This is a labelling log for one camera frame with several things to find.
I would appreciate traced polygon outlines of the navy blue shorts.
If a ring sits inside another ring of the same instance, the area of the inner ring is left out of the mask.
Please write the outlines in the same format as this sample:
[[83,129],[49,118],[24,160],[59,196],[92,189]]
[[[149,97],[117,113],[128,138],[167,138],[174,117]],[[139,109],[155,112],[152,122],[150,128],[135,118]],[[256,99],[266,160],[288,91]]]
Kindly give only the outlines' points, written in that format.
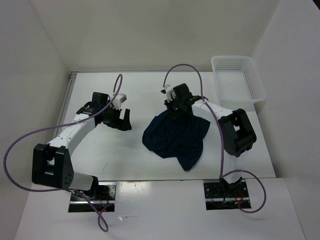
[[202,156],[210,125],[209,121],[188,114],[172,118],[165,110],[144,130],[142,143],[163,159],[176,158],[182,169],[189,172]]

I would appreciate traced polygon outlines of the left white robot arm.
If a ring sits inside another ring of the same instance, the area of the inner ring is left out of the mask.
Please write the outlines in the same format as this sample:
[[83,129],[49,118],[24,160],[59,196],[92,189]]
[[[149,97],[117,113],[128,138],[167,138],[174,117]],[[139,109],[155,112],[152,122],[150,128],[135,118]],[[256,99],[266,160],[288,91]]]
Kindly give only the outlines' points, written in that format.
[[98,125],[104,124],[120,131],[132,129],[130,110],[125,109],[121,118],[122,103],[127,100],[123,93],[109,96],[94,92],[91,101],[77,112],[71,126],[46,144],[33,149],[31,180],[36,185],[69,190],[94,200],[102,192],[96,176],[78,173],[72,165],[72,154],[81,141]]

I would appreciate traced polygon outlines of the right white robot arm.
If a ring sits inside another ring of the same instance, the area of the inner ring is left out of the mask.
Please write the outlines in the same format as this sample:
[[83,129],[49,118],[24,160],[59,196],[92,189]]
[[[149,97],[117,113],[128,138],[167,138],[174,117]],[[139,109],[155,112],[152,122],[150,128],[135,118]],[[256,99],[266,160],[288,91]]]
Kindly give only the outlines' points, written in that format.
[[[242,177],[238,174],[228,179],[228,176],[240,173],[239,164],[236,163],[237,158],[251,150],[257,141],[256,133],[246,111],[242,108],[236,110],[223,108],[209,102],[202,95],[193,95],[185,83],[175,87],[164,85],[161,92],[166,96],[164,105],[173,118],[190,115],[217,126],[221,142],[219,191],[225,197],[232,196],[237,191]],[[228,173],[224,173],[226,155],[233,157],[234,161]]]

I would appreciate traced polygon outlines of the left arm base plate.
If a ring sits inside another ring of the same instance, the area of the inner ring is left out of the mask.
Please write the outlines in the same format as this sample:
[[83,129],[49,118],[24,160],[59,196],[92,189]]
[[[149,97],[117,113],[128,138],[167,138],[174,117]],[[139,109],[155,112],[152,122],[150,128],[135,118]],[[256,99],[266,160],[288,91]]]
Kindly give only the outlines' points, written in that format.
[[[92,196],[86,196],[91,204],[99,212],[114,212],[116,198],[117,183],[101,181],[97,193]],[[94,212],[94,209],[89,203],[77,193],[72,193],[70,196],[69,213],[89,213]]]

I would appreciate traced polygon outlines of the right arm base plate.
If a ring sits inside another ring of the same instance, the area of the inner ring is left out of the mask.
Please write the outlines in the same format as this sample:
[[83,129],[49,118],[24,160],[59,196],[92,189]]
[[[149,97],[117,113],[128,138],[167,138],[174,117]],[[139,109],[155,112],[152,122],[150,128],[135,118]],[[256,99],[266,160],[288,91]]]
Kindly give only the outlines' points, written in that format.
[[251,209],[249,192],[244,180],[231,193],[224,193],[217,179],[203,182],[206,210]]

